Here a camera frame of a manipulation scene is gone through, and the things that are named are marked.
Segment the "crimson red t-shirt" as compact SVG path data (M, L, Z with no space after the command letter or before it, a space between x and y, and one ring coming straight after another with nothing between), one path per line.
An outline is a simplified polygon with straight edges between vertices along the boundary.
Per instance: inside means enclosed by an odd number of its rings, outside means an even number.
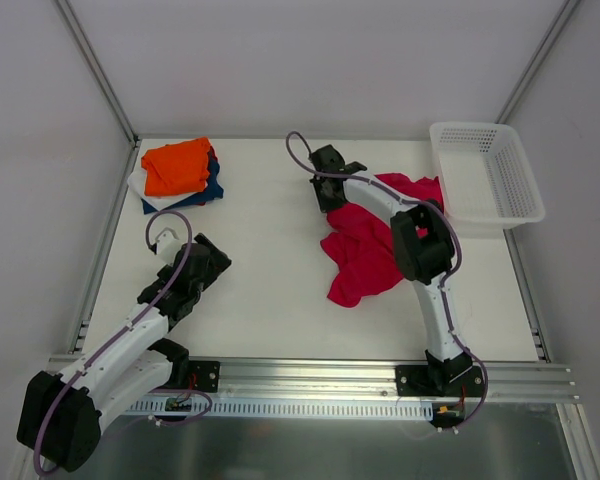
M404 195L444 207L438 177L411 180L400 173L382 173L376 178ZM405 279L395 261L391 228L382 220L352 203L326 213L326 220L332 232L320 246L338 267L328 300L354 308L363 298L380 295Z

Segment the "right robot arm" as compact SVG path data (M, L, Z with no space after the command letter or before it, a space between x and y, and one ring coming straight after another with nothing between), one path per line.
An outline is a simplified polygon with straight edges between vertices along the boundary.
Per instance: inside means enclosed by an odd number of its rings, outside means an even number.
M408 373L406 384L421 395L461 395L472 382L475 357L454 324L449 279L458 271L462 253L440 205L399 192L358 162L347 164L331 145L310 151L308 159L322 212L356 205L390 230L394 264L414 287L427 338L426 365Z

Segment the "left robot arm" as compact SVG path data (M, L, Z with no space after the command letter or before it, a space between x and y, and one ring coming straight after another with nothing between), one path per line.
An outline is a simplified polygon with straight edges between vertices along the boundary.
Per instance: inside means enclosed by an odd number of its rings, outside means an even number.
M16 439L67 472L88 460L106 429L137 400L155 389L193 388L200 375L188 349L167 336L232 261L203 234L181 243L165 229L150 248L164 265L115 333L27 385Z

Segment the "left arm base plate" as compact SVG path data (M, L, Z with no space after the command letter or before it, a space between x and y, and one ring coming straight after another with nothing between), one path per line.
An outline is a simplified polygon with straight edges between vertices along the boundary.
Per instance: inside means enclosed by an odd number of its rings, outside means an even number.
M171 375L164 388L216 393L220 380L220 367L218 361L182 359L173 364Z

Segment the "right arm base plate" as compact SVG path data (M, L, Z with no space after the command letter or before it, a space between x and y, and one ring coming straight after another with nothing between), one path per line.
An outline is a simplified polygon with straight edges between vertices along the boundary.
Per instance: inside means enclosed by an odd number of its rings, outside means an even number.
M428 365L398 365L394 369L397 393L400 397L481 397L485 392L482 370L472 366L454 379L447 379L441 370Z

